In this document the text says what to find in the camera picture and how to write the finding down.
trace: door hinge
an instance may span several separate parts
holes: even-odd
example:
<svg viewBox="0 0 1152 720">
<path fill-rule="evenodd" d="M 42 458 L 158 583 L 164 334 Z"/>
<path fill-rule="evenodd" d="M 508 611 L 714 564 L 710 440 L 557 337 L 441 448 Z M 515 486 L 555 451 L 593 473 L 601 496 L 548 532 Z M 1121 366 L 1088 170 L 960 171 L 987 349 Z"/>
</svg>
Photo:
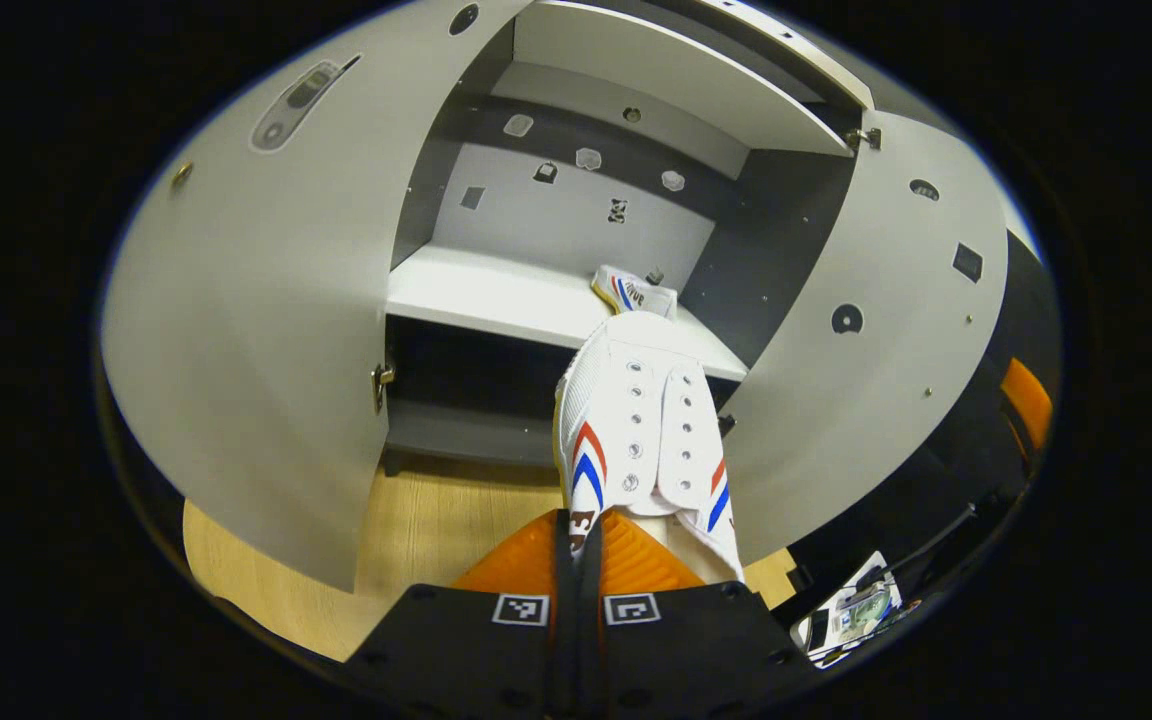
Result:
<svg viewBox="0 0 1152 720">
<path fill-rule="evenodd" d="M 863 131 L 863 129 L 854 129 L 842 138 L 851 150 L 861 150 L 861 141 L 867 142 L 873 150 L 882 150 L 882 131 L 878 128 L 869 128 L 869 132 Z"/>
<path fill-rule="evenodd" d="M 376 414 L 385 407 L 385 386 L 394 382 L 394 369 L 389 365 L 376 365 L 371 372 L 371 406 Z"/>
</svg>

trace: sneaker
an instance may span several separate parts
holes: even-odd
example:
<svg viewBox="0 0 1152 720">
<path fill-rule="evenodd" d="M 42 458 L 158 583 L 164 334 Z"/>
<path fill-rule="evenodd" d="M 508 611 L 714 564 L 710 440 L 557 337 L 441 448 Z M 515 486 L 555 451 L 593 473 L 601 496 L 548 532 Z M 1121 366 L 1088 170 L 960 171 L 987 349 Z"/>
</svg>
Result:
<svg viewBox="0 0 1152 720">
<path fill-rule="evenodd" d="M 612 310 L 617 314 L 631 310 L 646 310 L 649 313 L 672 320 L 679 313 L 679 291 L 651 285 L 643 278 L 626 273 L 624 270 L 613 268 L 611 265 L 599 266 L 590 287 L 594 288 L 594 295 L 602 297 L 602 302 L 612 305 Z"/>
<path fill-rule="evenodd" d="M 677 347 L 677 325 L 660 316 L 614 314 L 559 379 L 553 446 L 568 541 L 579 561 L 585 536 L 612 507 L 675 515 L 744 579 L 714 401 L 700 363 Z"/>
</svg>

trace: open cabinet door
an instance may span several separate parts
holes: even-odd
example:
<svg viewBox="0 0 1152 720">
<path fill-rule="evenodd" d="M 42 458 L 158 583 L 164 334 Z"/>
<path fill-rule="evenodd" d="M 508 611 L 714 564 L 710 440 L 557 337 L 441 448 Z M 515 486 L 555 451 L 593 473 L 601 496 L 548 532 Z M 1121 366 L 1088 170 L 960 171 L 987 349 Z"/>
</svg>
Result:
<svg viewBox="0 0 1152 720">
<path fill-rule="evenodd" d="M 963 141 L 879 111 L 794 306 L 723 407 L 741 560 L 835 518 L 918 448 L 986 350 L 1005 192 Z"/>
<path fill-rule="evenodd" d="M 402 5 L 275 70 L 174 156 L 111 266 L 101 355 L 137 441 L 212 520 L 334 588 L 353 591 L 388 432 L 371 372 L 407 179 L 461 73 L 525 5 L 480 0 L 456 35 L 463 1 Z M 321 61 L 340 74 L 273 131 L 282 146 L 257 147 Z"/>
</svg>

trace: shoe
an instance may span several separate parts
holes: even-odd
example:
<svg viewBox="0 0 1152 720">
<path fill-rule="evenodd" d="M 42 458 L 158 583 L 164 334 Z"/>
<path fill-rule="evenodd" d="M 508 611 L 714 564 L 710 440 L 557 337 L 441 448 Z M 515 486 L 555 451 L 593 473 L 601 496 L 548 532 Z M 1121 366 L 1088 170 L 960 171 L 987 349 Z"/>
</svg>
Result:
<svg viewBox="0 0 1152 720">
<path fill-rule="evenodd" d="M 677 325 L 651 313 L 599 325 L 558 381 L 553 427 L 577 561 L 599 516 L 623 507 L 677 516 L 744 579 L 718 414 L 704 367 L 679 351 Z"/>
<path fill-rule="evenodd" d="M 679 291 L 651 285 L 643 278 L 626 273 L 624 270 L 613 268 L 611 265 L 599 266 L 590 287 L 594 288 L 594 295 L 602 297 L 602 302 L 612 305 L 612 310 L 617 314 L 631 310 L 646 310 L 649 313 L 672 320 L 679 313 Z"/>
</svg>

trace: screw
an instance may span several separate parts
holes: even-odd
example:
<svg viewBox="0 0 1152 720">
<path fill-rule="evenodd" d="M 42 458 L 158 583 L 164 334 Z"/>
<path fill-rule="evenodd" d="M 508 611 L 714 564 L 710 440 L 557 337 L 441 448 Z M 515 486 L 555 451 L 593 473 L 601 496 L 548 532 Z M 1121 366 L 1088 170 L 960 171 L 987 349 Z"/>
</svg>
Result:
<svg viewBox="0 0 1152 720">
<path fill-rule="evenodd" d="M 180 165 L 177 173 L 172 176 L 172 190 L 179 190 L 191 174 L 194 174 L 194 160 L 185 160 L 184 165 Z"/>
</svg>

